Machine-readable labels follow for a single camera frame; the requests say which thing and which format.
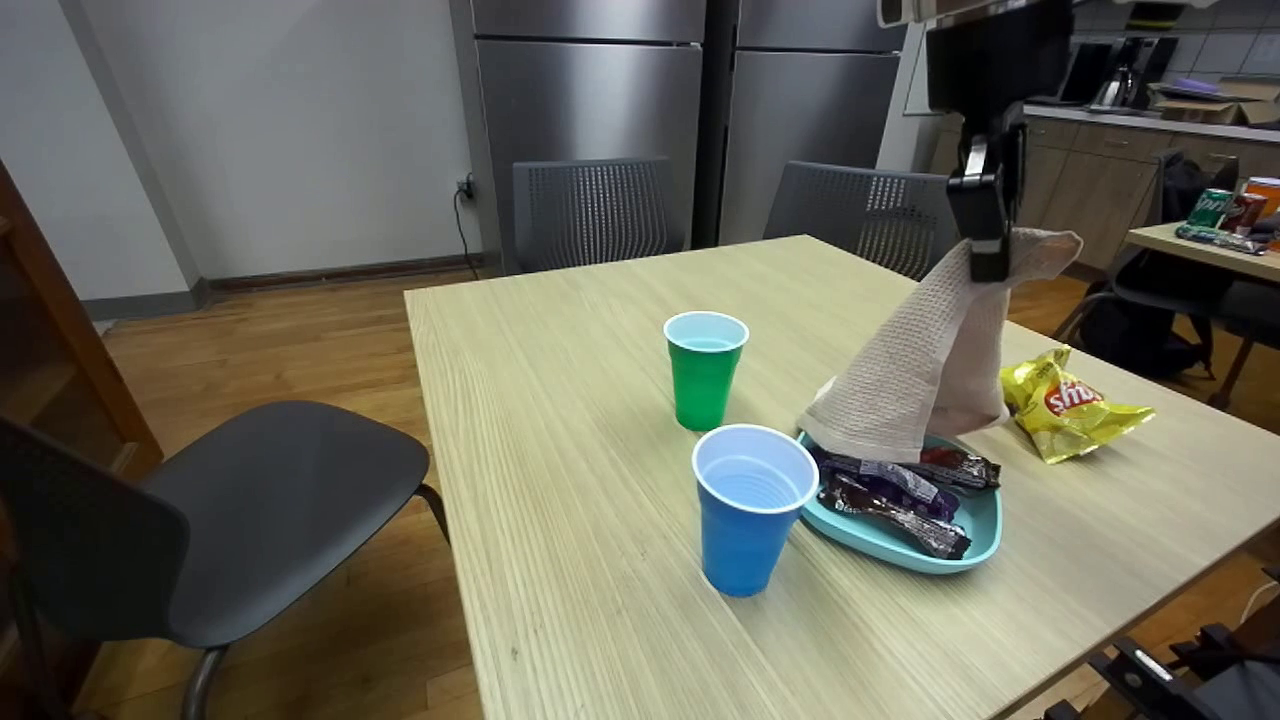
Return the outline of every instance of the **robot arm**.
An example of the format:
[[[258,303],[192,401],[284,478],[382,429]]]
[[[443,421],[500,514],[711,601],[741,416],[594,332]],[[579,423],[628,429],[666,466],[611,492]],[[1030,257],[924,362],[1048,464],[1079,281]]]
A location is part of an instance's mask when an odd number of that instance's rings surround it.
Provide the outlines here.
[[[874,0],[880,23],[928,27],[928,105],[962,117],[949,185],[973,281],[1006,276],[1025,187],[1021,101],[1057,90],[1066,68],[1072,0]]]

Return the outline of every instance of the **wooden table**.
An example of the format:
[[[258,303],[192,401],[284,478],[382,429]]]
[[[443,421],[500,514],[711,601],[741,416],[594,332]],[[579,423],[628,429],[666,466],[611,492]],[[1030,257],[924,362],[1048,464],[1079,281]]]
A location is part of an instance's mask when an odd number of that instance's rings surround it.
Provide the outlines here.
[[[1179,238],[1172,234],[1172,229],[1175,223],[1131,229],[1127,244],[1280,282],[1280,252],[1260,252],[1260,257],[1227,252],[1216,244]]]
[[[816,238],[406,291],[485,716],[993,716],[1280,514],[1276,435],[1079,355],[1155,421],[1061,466],[975,430],[1003,464],[993,563],[909,576],[795,522],[770,586],[723,601],[663,316],[745,316],[727,421],[791,429],[909,291]],[[1043,349],[1006,328],[1006,359]]]

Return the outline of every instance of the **plate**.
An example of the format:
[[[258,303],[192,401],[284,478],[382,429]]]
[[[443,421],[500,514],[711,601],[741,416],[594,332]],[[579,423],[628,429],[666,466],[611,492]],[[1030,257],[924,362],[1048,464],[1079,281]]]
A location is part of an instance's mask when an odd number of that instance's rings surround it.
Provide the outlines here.
[[[870,521],[870,514],[868,521],[838,514],[838,510],[825,509],[820,499],[807,499],[799,509],[799,521],[810,532],[820,532],[842,549],[874,556],[880,563],[894,563],[894,567],[909,567],[918,576],[961,576],[961,571],[973,571],[996,556],[1001,537],[1003,537],[1003,499],[1001,499],[1001,492],[957,492],[957,495],[961,495],[957,522],[973,539],[961,560],[928,556],[909,537],[899,537],[899,526]]]

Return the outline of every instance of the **stainless steel refrigerator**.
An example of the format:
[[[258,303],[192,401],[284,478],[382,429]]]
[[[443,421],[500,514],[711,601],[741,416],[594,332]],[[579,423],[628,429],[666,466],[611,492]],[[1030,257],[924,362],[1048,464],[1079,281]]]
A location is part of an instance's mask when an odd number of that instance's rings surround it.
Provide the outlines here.
[[[673,162],[690,223],[703,0],[452,0],[485,252],[513,252],[515,158]]]
[[[760,234],[786,158],[874,162],[899,30],[868,0],[452,0],[485,252],[515,158],[663,155],[697,244]]]
[[[719,200],[703,195],[703,223],[719,238],[760,234],[786,158],[874,166],[899,42],[870,0],[734,0],[723,162],[706,175]]]

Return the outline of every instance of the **chip bag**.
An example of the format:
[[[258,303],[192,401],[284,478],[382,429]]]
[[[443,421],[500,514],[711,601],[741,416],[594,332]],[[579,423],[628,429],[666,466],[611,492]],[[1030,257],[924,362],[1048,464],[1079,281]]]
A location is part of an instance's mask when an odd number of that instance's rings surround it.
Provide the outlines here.
[[[1086,457],[1153,421],[1153,408],[1113,402],[1079,377],[1064,372],[1066,355],[1066,349],[1053,349],[1001,372],[1003,402],[1030,435],[1043,464]]]

